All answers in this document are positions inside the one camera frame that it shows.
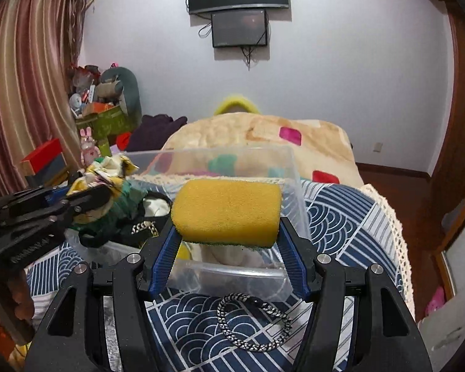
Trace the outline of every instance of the yellow sponge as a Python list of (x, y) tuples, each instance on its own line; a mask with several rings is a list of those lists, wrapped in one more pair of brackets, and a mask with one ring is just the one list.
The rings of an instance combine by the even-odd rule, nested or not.
[(179, 191), (170, 216), (187, 242), (271, 247), (280, 212), (276, 184), (195, 179)]

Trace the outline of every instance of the bracelet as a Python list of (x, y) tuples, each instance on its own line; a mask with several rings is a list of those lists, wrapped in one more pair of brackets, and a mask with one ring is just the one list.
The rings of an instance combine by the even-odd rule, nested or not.
[[(280, 336), (271, 341), (269, 344), (247, 343), (246, 341), (237, 338), (231, 329), (229, 329), (228, 323), (226, 321), (226, 312), (224, 310), (226, 303), (230, 302), (231, 300), (240, 300), (241, 302), (252, 304), (255, 307), (263, 310), (266, 314), (273, 317), (278, 317), (284, 324)], [(231, 343), (233, 343), (239, 349), (251, 352), (271, 351), (283, 345), (291, 333), (291, 327), (293, 324), (291, 318), (287, 314), (277, 309), (274, 305), (264, 302), (260, 298), (252, 297), (246, 294), (229, 294), (223, 297), (217, 306), (217, 319), (219, 328), (222, 330), (222, 333), (224, 333), (224, 336), (226, 336), (226, 338), (231, 341)]]
[(131, 230), (131, 235), (134, 235), (135, 233), (144, 231), (146, 229), (150, 230), (150, 232), (152, 233), (152, 237), (157, 237), (159, 235), (159, 231), (155, 227), (155, 222), (152, 222), (152, 221), (143, 221), (143, 222), (133, 225), (133, 228)]

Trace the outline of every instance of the bed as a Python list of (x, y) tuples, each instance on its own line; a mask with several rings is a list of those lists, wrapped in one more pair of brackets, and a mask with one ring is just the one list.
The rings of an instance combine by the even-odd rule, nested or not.
[[(401, 225), (385, 198), (372, 186), (363, 185), (353, 159), (351, 144), (343, 129), (318, 120), (286, 120), (275, 116), (230, 113), (199, 120), (182, 127), (167, 140), (164, 149), (216, 147), (221, 145), (290, 144), (309, 219), (310, 240), (320, 252), (335, 256), (349, 266), (383, 265), (414, 314), (410, 265), (401, 236)], [(313, 171), (338, 177), (340, 184), (311, 180)], [(37, 261), (28, 271), (35, 300), (35, 322), (41, 320), (56, 290), (70, 270), (81, 261), (66, 243)], [(247, 353), (234, 347), (216, 324), (219, 298), (166, 289), (146, 309), (167, 370), (288, 371), (298, 352), (311, 304), (291, 295), (276, 303), (294, 319), (289, 340), (269, 353)], [(111, 312), (106, 299), (106, 314)], [(353, 299), (345, 298), (343, 324), (334, 370), (344, 370), (352, 330)], [(252, 317), (238, 305), (230, 327), (241, 338), (263, 343), (275, 338), (279, 329), (273, 320)], [(113, 318), (107, 317), (111, 367), (120, 370)]]

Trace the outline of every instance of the lace trim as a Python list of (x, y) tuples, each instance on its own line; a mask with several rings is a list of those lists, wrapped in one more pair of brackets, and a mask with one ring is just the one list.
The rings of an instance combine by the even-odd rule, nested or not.
[(391, 226), (391, 232), (393, 236), (393, 244), (396, 248), (396, 255), (398, 257), (398, 266), (401, 270), (401, 276), (403, 279), (403, 295), (405, 297), (405, 303), (415, 319), (415, 303), (414, 303), (414, 289), (412, 286), (412, 267), (408, 260), (408, 249), (407, 243), (403, 239), (403, 226), (401, 222), (396, 218), (396, 212), (389, 205), (387, 199), (381, 196), (377, 190), (371, 184), (366, 184), (359, 188), (359, 190), (374, 200), (379, 207), (384, 211), (386, 217), (389, 220)]
[(131, 175), (129, 179), (142, 180), (153, 184), (174, 185), (184, 184), (192, 179), (234, 179), (251, 182), (281, 184), (285, 179), (281, 177), (243, 177), (243, 176), (208, 176), (208, 175)]

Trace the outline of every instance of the purple cloth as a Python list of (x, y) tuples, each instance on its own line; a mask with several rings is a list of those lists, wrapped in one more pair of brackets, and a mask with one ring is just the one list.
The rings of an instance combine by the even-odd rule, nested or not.
[(185, 116), (173, 120), (166, 114), (149, 116), (145, 114), (140, 126), (133, 131), (126, 151), (151, 151), (160, 150), (167, 139), (187, 123)]

